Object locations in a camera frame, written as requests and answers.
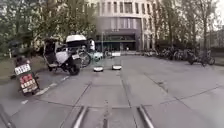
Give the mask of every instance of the window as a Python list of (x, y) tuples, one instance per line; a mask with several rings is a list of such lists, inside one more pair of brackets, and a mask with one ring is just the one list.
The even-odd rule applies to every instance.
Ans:
[(145, 18), (143, 19), (143, 29), (144, 29), (144, 30), (147, 29), (147, 26), (146, 26), (146, 19), (145, 19)]
[(115, 19), (111, 19), (111, 29), (115, 29)]
[(138, 3), (135, 3), (135, 11), (136, 11), (137, 14), (139, 14)]
[(118, 29), (118, 18), (114, 19), (114, 26), (115, 29)]
[(130, 28), (130, 21), (131, 21), (131, 19), (128, 18), (128, 28)]
[(97, 13), (100, 14), (100, 3), (99, 2), (97, 2), (96, 8), (97, 8)]
[(94, 3), (91, 3), (91, 8), (94, 8)]
[(105, 3), (103, 2), (102, 3), (102, 13), (104, 13), (105, 12)]
[(150, 11), (150, 5), (149, 4), (147, 4), (147, 11), (148, 11), (148, 14), (150, 15), (151, 13), (151, 11)]
[(156, 4), (152, 5), (152, 9), (153, 9), (153, 11), (156, 11)]
[(124, 2), (125, 13), (133, 13), (132, 2)]
[(87, 15), (87, 12), (88, 12), (88, 4), (85, 4), (85, 5), (84, 5), (84, 12), (85, 12), (86, 15)]
[(117, 2), (114, 2), (114, 12), (117, 13)]
[(124, 28), (128, 28), (128, 18), (125, 18), (124, 22), (125, 22), (125, 27)]
[(134, 28), (133, 27), (133, 19), (130, 19), (130, 28)]
[(142, 14), (145, 14), (145, 5), (142, 4)]
[(111, 27), (111, 26), (112, 26), (112, 21), (111, 21), (111, 19), (108, 18), (108, 19), (106, 20), (106, 22), (107, 22), (107, 29), (111, 29), (111, 28), (112, 28), (112, 27)]
[(141, 19), (135, 19), (135, 28), (136, 29), (142, 29), (142, 21)]
[(150, 28), (150, 30), (152, 30), (152, 19), (151, 18), (149, 18), (149, 28)]
[(81, 6), (81, 7), (80, 7), (80, 11), (84, 12), (84, 7), (85, 7), (85, 6)]
[(120, 13), (124, 12), (124, 5), (123, 2), (120, 2)]
[(152, 34), (150, 35), (150, 49), (152, 48)]
[(108, 12), (111, 12), (111, 2), (108, 2), (108, 3), (107, 3), (107, 6), (108, 6), (108, 7), (107, 7), (107, 11), (108, 11)]
[(144, 50), (146, 50), (147, 49), (147, 40), (148, 40), (148, 37), (147, 37), (147, 35), (146, 34), (144, 34)]
[(121, 25), (121, 28), (124, 28), (124, 19), (120, 18), (120, 25)]

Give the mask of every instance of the scooter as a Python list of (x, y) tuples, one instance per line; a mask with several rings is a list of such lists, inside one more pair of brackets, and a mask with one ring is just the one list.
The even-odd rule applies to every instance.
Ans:
[(58, 47), (57, 43), (54, 39), (45, 40), (44, 58), (49, 71), (53, 69), (57, 71), (61, 68), (70, 75), (78, 75), (81, 66), (79, 55), (74, 51), (69, 51), (66, 47)]

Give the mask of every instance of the motorcycle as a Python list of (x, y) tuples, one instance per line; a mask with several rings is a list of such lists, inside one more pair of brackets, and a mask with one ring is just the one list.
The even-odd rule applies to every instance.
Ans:
[(40, 88), (37, 82), (38, 78), (30, 66), (30, 61), (23, 56), (18, 56), (14, 63), (16, 78), (20, 83), (20, 91), (24, 96), (28, 93), (34, 95)]
[(78, 75), (80, 72), (81, 59), (76, 51), (70, 51), (65, 46), (59, 45), (57, 39), (46, 39), (44, 46), (44, 58), (49, 71), (57, 71), (61, 68), (70, 75)]

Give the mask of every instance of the pavement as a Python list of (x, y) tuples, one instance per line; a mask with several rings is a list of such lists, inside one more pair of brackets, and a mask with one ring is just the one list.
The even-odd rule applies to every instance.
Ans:
[[(112, 71), (120, 62), (122, 70)], [(94, 65), (104, 72), (93, 72)], [(0, 104), (16, 128), (71, 128), (81, 106), (89, 107), (82, 128), (101, 128), (105, 118), (109, 128), (145, 128), (140, 105), (156, 128), (224, 127), (224, 67), (123, 56), (78, 76), (45, 71), (39, 77), (35, 96), (22, 96), (16, 81), (0, 86)]]

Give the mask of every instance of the tree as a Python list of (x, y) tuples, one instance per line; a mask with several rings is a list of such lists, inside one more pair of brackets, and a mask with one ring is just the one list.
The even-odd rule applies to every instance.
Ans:
[(217, 1), (214, 0), (197, 0), (194, 1), (196, 11), (195, 14), (200, 19), (203, 28), (204, 50), (207, 49), (207, 32), (209, 20), (214, 18)]
[(180, 23), (180, 39), (185, 42), (191, 42), (196, 44), (197, 36), (197, 18), (195, 16), (195, 9), (192, 0), (179, 0), (180, 4), (177, 6), (179, 13), (179, 23)]
[(159, 0), (152, 2), (152, 21), (154, 28), (154, 42), (166, 37), (165, 10)]
[(0, 46), (13, 39), (30, 47), (37, 38), (55, 35), (65, 37), (72, 31), (89, 36), (95, 33), (95, 8), (84, 0), (3, 2), (6, 5), (6, 14), (0, 15)]
[(162, 22), (164, 24), (164, 30), (166, 31), (166, 39), (168, 39), (170, 44), (173, 44), (174, 38), (177, 38), (179, 34), (180, 17), (179, 12), (175, 5), (175, 0), (162, 0)]

